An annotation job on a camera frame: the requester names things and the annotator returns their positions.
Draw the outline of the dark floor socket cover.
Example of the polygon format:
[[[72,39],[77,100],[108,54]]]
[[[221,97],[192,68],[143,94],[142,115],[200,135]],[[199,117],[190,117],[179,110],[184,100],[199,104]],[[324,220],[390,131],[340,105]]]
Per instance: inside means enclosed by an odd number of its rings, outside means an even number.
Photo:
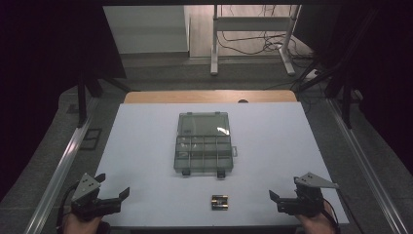
[[[81,150],[93,151],[96,150],[102,129],[88,129],[80,146]]]

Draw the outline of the aluminium rail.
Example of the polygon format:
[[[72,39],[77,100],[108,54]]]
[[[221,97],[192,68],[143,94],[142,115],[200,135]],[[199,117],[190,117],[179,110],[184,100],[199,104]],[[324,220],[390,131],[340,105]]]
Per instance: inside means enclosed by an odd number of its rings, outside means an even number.
[[[40,234],[51,210],[54,206],[58,193],[63,186],[65,178],[68,175],[70,167],[80,148],[81,142],[89,128],[89,125],[94,117],[94,112],[99,103],[98,97],[92,97],[87,105],[87,117],[82,127],[77,127],[69,140],[57,166],[53,173],[50,182],[45,189],[45,192],[35,209],[31,219],[29,220],[23,234]]]
[[[385,216],[391,230],[394,234],[410,234],[398,209],[396,208],[390,194],[383,186],[377,174],[373,170],[368,158],[361,148],[359,141],[352,129],[341,118],[341,110],[335,100],[328,98],[326,100],[346,142],[350,146],[360,170],[362,171],[382,213]]]

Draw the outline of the wooden table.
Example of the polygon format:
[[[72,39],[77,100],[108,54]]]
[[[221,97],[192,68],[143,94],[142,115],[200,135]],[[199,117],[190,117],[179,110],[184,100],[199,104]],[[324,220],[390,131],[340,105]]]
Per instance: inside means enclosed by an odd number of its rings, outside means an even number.
[[[124,103],[237,103],[247,102],[296,102],[288,90],[243,91],[152,91],[129,92]]]

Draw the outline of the person's right hand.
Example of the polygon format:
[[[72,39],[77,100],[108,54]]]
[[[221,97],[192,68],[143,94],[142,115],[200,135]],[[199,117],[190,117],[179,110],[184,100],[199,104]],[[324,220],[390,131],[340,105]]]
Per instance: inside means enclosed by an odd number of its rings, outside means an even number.
[[[298,214],[296,218],[301,222],[305,234],[336,234],[333,224],[324,214],[314,217]]]

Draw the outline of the person's left hand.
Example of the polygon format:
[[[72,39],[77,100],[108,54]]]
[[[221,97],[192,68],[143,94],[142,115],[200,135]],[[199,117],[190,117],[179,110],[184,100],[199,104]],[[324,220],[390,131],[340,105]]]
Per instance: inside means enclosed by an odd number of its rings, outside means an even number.
[[[96,234],[102,217],[82,221],[75,214],[68,214],[63,222],[63,234]]]

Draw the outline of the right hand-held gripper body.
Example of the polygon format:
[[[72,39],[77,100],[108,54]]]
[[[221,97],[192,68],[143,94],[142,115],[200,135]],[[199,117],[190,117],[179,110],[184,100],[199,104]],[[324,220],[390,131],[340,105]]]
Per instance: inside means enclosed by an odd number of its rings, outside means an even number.
[[[339,185],[313,173],[299,176],[300,184],[295,184],[296,198],[281,198],[278,211],[288,215],[314,217],[324,209],[322,188],[338,189]]]

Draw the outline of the white metal desk frame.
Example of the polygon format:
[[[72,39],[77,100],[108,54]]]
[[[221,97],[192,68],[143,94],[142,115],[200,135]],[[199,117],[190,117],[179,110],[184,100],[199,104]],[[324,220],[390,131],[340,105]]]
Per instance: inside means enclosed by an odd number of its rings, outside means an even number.
[[[212,46],[210,74],[218,74],[218,33],[224,31],[283,31],[285,37],[278,47],[278,52],[282,58],[286,73],[290,76],[295,74],[291,59],[287,54],[288,44],[291,39],[293,29],[298,17],[300,5],[292,7],[292,14],[289,17],[220,17],[217,6],[214,6],[212,25]]]

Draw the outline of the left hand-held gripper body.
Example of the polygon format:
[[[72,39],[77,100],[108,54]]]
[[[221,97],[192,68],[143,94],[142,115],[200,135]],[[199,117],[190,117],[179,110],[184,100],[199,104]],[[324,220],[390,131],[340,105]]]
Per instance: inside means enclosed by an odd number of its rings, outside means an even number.
[[[84,173],[71,198],[71,212],[84,221],[95,217],[112,215],[121,211],[122,201],[118,198],[99,199],[101,183]]]

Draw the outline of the black metal stand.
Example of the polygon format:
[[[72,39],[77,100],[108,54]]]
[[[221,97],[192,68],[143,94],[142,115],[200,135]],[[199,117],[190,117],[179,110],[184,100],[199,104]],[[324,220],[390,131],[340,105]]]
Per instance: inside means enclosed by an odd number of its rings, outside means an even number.
[[[324,94],[327,98],[335,98],[339,92],[342,92],[341,101],[341,118],[348,129],[352,127],[350,121],[350,107],[352,103],[352,86],[350,73],[347,71],[348,66],[344,62],[338,62],[336,65],[322,71],[315,78],[305,82],[306,76],[316,68],[319,64],[318,61],[313,61],[298,78],[298,86],[295,89],[295,93],[301,93],[305,90],[313,87],[321,81],[327,78],[331,78],[327,87],[324,90]]]
[[[79,107],[79,121],[78,128],[82,128],[87,122],[87,104],[86,104],[86,91],[89,91],[93,98],[100,98],[103,94],[103,90],[98,82],[99,79],[102,79],[109,84],[113,85],[116,88],[129,93],[132,91],[132,88],[129,86],[117,81],[115,78],[111,78],[103,73],[93,74],[90,77],[86,77],[81,74],[78,77],[78,107]]]

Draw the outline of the white cabinet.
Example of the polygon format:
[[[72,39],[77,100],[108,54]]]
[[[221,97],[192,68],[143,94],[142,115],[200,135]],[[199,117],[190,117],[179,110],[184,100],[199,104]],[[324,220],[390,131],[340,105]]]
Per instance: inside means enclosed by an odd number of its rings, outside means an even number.
[[[103,11],[120,54],[189,51],[184,6],[107,6]]]

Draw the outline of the clear compartment storage box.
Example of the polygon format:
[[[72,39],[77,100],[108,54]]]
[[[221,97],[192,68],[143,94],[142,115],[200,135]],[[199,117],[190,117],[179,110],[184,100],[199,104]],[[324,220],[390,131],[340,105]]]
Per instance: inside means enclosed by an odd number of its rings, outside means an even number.
[[[227,112],[179,114],[173,164],[177,173],[225,178],[234,169],[235,150]]]

